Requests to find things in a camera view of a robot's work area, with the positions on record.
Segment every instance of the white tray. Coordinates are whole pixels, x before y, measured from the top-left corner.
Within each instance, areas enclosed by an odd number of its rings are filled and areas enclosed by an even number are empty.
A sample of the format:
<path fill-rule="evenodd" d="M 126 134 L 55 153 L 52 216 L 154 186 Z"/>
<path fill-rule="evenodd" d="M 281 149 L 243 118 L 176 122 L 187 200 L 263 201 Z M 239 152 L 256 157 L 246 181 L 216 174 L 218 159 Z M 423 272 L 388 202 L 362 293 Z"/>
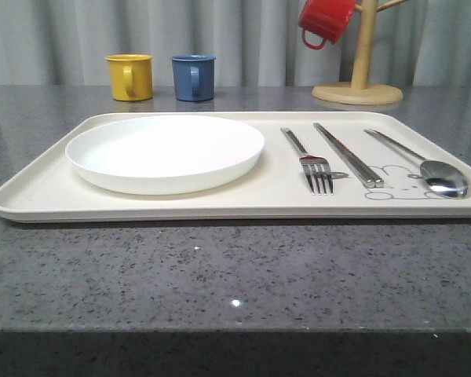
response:
<path fill-rule="evenodd" d="M 413 161 L 363 132 L 374 128 L 430 159 L 461 169 L 471 184 L 471 167 L 396 119 L 371 112 L 205 112 L 244 121 L 265 136 L 256 167 L 226 185 L 174 196 L 111 192 L 81 179 L 65 159 L 64 147 L 92 127 L 115 120 L 178 113 L 97 115 L 42 153 L 0 187 L 0 216 L 20 222 L 136 221 L 203 218 L 471 218 L 466 199 L 444 199 L 428 192 Z M 385 180 L 365 188 L 313 128 L 321 122 Z M 291 128 L 310 153 L 326 157 L 332 171 L 349 174 L 334 181 L 334 195 L 313 196 L 298 155 L 280 131 Z"/>

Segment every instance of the fork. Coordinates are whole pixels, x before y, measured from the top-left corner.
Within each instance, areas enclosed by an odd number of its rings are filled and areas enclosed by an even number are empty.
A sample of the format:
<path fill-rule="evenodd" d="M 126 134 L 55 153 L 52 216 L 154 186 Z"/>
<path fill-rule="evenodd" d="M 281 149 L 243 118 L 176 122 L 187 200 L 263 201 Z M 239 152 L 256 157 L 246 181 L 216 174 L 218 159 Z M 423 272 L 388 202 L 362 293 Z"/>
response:
<path fill-rule="evenodd" d="M 307 178 L 312 194 L 315 195 L 317 193 L 318 195 L 321 195 L 321 189 L 323 190 L 323 194 L 327 194 L 328 187 L 330 189 L 330 194 L 333 195 L 333 180 L 331 178 L 330 164 L 327 159 L 309 155 L 293 131 L 288 127 L 281 127 L 281 131 L 283 131 L 284 136 L 291 141 L 291 144 L 293 144 L 300 154 L 299 161 L 304 170 L 304 174 Z"/>

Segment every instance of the blue mug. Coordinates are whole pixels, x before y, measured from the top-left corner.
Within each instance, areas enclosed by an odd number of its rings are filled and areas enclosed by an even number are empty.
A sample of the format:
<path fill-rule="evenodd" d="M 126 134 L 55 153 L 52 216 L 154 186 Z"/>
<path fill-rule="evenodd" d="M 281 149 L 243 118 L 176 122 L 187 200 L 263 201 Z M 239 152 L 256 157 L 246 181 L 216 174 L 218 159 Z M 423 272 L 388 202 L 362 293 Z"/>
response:
<path fill-rule="evenodd" d="M 176 55 L 173 60 L 174 91 L 180 101 L 207 101 L 214 97 L 213 55 Z"/>

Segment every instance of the gray curtain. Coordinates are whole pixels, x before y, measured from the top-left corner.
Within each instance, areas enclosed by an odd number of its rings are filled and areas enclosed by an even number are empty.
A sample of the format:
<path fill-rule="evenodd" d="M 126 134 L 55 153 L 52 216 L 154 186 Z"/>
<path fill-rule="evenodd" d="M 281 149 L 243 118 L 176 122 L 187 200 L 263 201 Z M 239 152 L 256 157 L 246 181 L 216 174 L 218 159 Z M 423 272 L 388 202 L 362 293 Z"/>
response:
<path fill-rule="evenodd" d="M 104 56 L 216 55 L 217 86 L 349 81 L 360 15 L 334 45 L 301 42 L 305 0 L 0 0 L 0 84 L 108 85 Z M 371 82 L 471 85 L 471 0 L 409 0 L 378 13 Z"/>

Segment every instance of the mug handle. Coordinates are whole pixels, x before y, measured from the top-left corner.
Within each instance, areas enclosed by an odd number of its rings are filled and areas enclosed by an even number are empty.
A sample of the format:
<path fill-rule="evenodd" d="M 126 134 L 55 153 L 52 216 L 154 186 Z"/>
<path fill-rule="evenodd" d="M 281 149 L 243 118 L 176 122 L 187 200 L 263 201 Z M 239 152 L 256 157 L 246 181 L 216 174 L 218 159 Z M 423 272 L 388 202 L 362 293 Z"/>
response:
<path fill-rule="evenodd" d="M 126 88 L 126 93 L 130 97 L 134 97 L 134 72 L 133 67 L 125 66 L 124 67 L 124 86 Z"/>
<path fill-rule="evenodd" d="M 301 40 L 310 49 L 322 49 L 327 44 L 326 38 L 323 38 L 323 41 L 319 45 L 313 45 L 312 43 L 307 42 L 307 39 L 305 39 L 305 29 L 301 29 Z"/>
<path fill-rule="evenodd" d="M 199 69 L 197 67 L 190 67 L 190 83 L 192 85 L 192 94 L 194 96 L 199 96 L 201 89 L 201 80 Z"/>

